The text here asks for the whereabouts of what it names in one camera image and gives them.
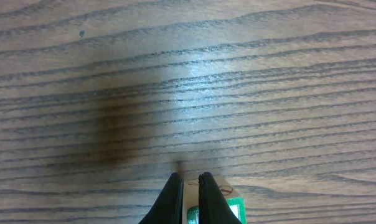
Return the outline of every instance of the wooden surface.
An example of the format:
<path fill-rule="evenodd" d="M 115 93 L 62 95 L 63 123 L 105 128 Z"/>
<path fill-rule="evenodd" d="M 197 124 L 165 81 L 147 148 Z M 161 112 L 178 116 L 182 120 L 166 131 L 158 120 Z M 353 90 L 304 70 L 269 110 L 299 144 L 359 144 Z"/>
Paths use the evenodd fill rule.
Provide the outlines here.
<path fill-rule="evenodd" d="M 0 223 L 137 223 L 177 170 L 376 223 L 376 0 L 0 0 Z"/>

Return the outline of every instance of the wood grain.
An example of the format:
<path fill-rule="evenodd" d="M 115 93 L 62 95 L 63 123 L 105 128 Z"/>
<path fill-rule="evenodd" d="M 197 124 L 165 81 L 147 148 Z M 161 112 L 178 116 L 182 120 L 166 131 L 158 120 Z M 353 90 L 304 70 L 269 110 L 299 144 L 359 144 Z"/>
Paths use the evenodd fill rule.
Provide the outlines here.
<path fill-rule="evenodd" d="M 177 170 L 376 223 L 376 0 L 0 1 L 0 223 L 137 223 Z"/>

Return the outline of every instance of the brown table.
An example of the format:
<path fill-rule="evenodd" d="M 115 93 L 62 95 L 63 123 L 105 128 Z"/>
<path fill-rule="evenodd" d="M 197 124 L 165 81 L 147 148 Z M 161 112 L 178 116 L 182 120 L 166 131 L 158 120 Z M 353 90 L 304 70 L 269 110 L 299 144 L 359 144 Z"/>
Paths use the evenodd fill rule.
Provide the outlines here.
<path fill-rule="evenodd" d="M 376 0 L 0 0 L 0 223 L 137 223 L 177 170 L 376 223 Z"/>

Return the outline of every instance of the small object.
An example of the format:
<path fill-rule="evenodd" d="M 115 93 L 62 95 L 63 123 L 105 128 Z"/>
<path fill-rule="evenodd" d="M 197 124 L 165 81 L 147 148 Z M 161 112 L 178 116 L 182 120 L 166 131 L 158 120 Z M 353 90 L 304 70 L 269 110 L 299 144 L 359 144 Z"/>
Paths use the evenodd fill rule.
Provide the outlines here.
<path fill-rule="evenodd" d="M 182 182 L 173 173 L 140 224 L 246 224 L 243 198 L 221 176 Z"/>

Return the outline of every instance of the wooden table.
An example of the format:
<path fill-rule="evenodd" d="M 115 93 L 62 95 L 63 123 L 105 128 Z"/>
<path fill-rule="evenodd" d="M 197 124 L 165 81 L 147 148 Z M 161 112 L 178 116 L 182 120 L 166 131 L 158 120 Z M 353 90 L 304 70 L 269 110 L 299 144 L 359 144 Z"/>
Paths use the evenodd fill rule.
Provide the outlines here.
<path fill-rule="evenodd" d="M 137 223 L 177 170 L 376 223 L 376 0 L 0 0 L 0 223 Z"/>

